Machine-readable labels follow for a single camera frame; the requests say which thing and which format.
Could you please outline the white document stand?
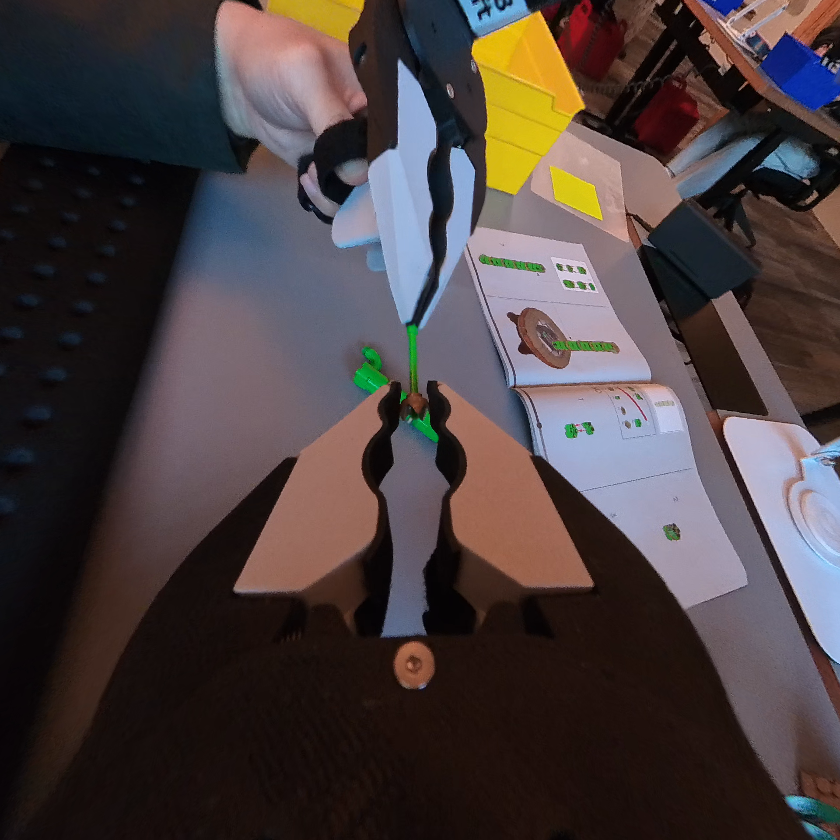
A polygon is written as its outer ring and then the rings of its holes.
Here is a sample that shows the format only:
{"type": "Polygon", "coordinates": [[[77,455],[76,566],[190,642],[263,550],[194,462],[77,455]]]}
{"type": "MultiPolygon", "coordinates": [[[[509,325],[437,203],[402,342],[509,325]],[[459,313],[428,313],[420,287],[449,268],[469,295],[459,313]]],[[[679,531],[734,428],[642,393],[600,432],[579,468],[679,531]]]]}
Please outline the white document stand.
{"type": "Polygon", "coordinates": [[[729,416],[722,433],[812,634],[839,662],[839,440],[729,416]]]}

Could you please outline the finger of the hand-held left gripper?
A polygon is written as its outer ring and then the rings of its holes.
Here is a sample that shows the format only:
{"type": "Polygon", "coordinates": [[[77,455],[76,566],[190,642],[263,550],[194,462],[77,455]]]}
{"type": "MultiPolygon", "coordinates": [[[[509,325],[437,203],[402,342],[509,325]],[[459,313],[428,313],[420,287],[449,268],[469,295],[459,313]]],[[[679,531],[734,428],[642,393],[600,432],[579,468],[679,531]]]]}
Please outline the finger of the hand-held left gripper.
{"type": "Polygon", "coordinates": [[[369,168],[369,185],[392,297],[402,323],[427,323],[454,270],[452,225],[444,222],[443,257],[434,255],[429,164],[438,128],[418,79],[396,62],[396,145],[369,168]]]}
{"type": "Polygon", "coordinates": [[[415,324],[420,329],[440,302],[471,234],[475,181],[475,168],[463,149],[434,153],[429,168],[433,263],[415,309],[415,324]]]}

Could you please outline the red container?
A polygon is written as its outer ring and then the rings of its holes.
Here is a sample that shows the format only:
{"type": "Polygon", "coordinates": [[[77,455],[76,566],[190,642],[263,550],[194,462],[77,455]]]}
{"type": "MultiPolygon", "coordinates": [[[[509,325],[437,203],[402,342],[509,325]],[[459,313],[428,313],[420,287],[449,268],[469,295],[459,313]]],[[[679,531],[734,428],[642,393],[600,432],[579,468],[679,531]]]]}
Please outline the red container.
{"type": "Polygon", "coordinates": [[[685,77],[667,80],[633,123],[637,140],[660,154],[672,154],[697,125],[697,100],[685,77]]]}
{"type": "Polygon", "coordinates": [[[613,2],[582,1],[571,12],[557,44],[570,70],[600,82],[622,52],[627,29],[627,21],[613,12],[613,2]]]}

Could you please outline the green bamboo stalk model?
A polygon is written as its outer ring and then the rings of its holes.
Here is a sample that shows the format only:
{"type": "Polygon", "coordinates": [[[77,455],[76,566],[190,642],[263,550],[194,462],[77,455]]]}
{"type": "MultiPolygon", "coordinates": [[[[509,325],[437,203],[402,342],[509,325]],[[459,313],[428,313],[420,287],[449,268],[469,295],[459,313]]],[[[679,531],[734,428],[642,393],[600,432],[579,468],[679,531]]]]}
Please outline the green bamboo stalk model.
{"type": "MultiPolygon", "coordinates": [[[[364,346],[361,352],[364,361],[353,373],[353,383],[360,389],[372,394],[383,386],[389,385],[392,380],[383,372],[382,357],[375,349],[371,346],[364,346]]],[[[413,427],[417,432],[423,434],[436,444],[438,442],[438,435],[434,431],[429,417],[429,413],[423,416],[407,414],[402,418],[402,422],[405,425],[413,427]]]]}

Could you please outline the clear sheet with yellow square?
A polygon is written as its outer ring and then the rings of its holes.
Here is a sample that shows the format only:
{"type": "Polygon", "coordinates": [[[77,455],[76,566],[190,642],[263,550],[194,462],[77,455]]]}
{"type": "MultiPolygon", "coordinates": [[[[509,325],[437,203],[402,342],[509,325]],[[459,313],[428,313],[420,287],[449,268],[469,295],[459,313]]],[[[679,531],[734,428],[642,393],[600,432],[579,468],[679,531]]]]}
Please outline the clear sheet with yellow square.
{"type": "Polygon", "coordinates": [[[531,190],[604,233],[629,241],[620,162],[569,130],[536,165],[531,190]]]}

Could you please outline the open instruction booklet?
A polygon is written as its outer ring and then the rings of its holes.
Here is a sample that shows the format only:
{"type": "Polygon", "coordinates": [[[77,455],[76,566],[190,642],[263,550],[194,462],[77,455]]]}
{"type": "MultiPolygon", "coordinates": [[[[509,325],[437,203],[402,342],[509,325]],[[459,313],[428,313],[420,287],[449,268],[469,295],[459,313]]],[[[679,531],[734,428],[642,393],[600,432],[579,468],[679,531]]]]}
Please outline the open instruction booklet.
{"type": "Polygon", "coordinates": [[[746,586],[680,400],[653,382],[583,246],[477,227],[465,258],[533,453],[636,545],[681,606],[746,586]]]}

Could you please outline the green sprig with leaves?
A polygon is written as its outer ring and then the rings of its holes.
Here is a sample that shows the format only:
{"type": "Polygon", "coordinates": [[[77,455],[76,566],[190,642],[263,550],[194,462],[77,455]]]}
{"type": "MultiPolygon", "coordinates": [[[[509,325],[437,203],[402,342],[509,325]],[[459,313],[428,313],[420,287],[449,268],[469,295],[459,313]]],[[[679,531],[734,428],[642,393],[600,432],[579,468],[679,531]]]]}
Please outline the green sprig with leaves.
{"type": "Polygon", "coordinates": [[[787,795],[784,799],[809,838],[839,838],[838,808],[803,795],[787,795]]]}

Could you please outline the thin green stem tan collar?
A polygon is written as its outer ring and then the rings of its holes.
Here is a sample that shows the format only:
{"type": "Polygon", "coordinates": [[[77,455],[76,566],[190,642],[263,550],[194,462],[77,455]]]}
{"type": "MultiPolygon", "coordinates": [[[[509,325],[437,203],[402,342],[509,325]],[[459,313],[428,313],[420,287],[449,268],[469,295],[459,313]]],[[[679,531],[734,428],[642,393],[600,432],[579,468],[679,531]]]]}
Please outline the thin green stem tan collar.
{"type": "Polygon", "coordinates": [[[406,325],[408,344],[408,387],[401,402],[401,419],[411,422],[423,422],[428,411],[426,396],[421,393],[418,379],[418,327],[414,323],[406,325]]]}

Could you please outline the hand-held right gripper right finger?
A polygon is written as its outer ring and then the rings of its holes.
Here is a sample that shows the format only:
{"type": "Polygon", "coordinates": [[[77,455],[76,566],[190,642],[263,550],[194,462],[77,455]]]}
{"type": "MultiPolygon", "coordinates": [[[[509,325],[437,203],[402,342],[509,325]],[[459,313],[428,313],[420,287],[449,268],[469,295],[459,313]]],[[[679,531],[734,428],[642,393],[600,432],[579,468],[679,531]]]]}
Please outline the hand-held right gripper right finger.
{"type": "Polygon", "coordinates": [[[427,396],[447,489],[423,570],[426,634],[472,634],[500,604],[591,593],[529,450],[448,385],[430,381],[427,396]]]}

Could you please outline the long background work table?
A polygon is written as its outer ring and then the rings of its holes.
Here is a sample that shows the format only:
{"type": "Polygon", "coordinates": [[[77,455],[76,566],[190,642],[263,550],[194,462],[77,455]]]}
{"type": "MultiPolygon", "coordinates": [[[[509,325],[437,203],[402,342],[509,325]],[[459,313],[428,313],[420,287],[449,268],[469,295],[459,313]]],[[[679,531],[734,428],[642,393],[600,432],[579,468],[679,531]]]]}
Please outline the long background work table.
{"type": "Polygon", "coordinates": [[[763,104],[772,124],[783,133],[810,144],[838,146],[839,127],[822,111],[812,111],[788,97],[763,72],[760,65],[729,37],[720,15],[699,1],[664,3],[658,15],[677,46],[712,91],[719,104],[744,114],[763,104]],[[705,31],[730,62],[721,73],[708,49],[700,42],[705,31]]]}

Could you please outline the person's left forearm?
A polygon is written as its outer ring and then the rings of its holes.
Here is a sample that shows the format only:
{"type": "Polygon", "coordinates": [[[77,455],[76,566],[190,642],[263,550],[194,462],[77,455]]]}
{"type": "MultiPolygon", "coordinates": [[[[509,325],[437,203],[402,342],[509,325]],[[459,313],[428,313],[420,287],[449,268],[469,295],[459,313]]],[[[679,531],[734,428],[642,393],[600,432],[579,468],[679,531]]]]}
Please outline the person's left forearm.
{"type": "Polygon", "coordinates": [[[257,142],[224,120],[221,5],[2,2],[2,141],[243,172],[257,142]]]}

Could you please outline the yellow plastic bin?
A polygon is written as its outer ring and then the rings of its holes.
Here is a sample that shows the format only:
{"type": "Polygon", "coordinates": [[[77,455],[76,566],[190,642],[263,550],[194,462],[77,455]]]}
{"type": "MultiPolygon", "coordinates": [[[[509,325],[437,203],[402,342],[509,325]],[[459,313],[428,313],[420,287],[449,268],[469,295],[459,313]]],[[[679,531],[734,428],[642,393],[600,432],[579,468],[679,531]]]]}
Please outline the yellow plastic bin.
{"type": "MultiPolygon", "coordinates": [[[[268,11],[350,43],[364,2],[263,2],[268,11]]],[[[486,185],[518,192],[583,107],[542,10],[478,38],[473,59],[487,108],[486,185]]]]}

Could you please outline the black power adapter box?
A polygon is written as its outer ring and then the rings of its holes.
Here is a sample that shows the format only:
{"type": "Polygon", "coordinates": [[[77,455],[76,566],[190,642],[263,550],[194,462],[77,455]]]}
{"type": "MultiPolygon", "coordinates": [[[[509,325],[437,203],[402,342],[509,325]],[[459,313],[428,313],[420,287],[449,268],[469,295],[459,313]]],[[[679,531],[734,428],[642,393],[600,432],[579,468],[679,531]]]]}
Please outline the black power adapter box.
{"type": "Polygon", "coordinates": [[[759,264],[693,199],[681,201],[637,249],[657,301],[673,320],[687,319],[732,293],[751,302],[759,264]]]}

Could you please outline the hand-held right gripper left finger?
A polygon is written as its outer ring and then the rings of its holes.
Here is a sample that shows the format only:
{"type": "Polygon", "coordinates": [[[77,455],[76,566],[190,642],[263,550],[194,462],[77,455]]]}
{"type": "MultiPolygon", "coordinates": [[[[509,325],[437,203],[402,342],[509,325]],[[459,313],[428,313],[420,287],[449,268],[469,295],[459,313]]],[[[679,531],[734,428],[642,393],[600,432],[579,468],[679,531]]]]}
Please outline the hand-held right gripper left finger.
{"type": "Polygon", "coordinates": [[[289,460],[235,594],[334,606],[352,632],[382,635],[393,570],[382,482],[394,465],[401,393],[397,382],[381,386],[289,460]]]}

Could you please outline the grey desk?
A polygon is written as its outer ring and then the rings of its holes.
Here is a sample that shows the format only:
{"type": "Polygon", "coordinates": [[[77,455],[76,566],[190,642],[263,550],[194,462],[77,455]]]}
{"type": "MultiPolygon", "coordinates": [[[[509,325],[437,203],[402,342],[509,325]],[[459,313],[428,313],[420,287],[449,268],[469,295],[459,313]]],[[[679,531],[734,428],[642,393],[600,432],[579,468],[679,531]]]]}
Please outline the grey desk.
{"type": "MultiPolygon", "coordinates": [[[[169,297],[88,549],[28,757],[16,824],[45,802],[85,736],[142,615],[177,565],[282,459],[353,410],[360,348],[406,377],[381,274],[298,206],[294,170],[258,150],[204,175],[169,297]]],[[[838,778],[838,715],[632,246],[527,188],[489,194],[482,223],[582,243],[655,382],[679,395],[707,494],[747,587],[689,609],[753,747],[783,793],[838,778]]]]}

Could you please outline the person's left hand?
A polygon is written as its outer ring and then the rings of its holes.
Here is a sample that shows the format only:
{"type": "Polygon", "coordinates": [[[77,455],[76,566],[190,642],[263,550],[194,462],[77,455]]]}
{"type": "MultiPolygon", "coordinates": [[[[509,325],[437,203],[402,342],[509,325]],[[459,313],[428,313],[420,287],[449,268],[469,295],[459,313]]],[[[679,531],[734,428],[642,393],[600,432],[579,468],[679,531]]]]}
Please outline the person's left hand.
{"type": "Polygon", "coordinates": [[[347,45],[297,21],[223,2],[215,21],[217,87],[227,128],[297,165],[367,99],[347,45]]]}

